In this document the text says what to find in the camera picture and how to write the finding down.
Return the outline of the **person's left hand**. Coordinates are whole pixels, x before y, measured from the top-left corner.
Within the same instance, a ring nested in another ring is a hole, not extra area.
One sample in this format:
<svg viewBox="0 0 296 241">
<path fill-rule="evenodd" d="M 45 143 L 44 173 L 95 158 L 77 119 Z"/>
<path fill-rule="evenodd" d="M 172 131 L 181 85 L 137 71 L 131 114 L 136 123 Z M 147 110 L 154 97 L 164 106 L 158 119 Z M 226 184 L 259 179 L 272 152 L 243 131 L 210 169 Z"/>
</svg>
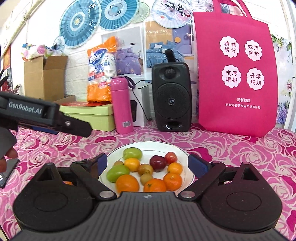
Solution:
<svg viewBox="0 0 296 241">
<path fill-rule="evenodd" d="M 12 147 L 10 148 L 7 153 L 1 158 L 0 160 L 0 172 L 5 172 L 6 167 L 7 167 L 7 161 L 6 158 L 8 159 L 16 159 L 18 157 L 17 151 Z"/>
</svg>

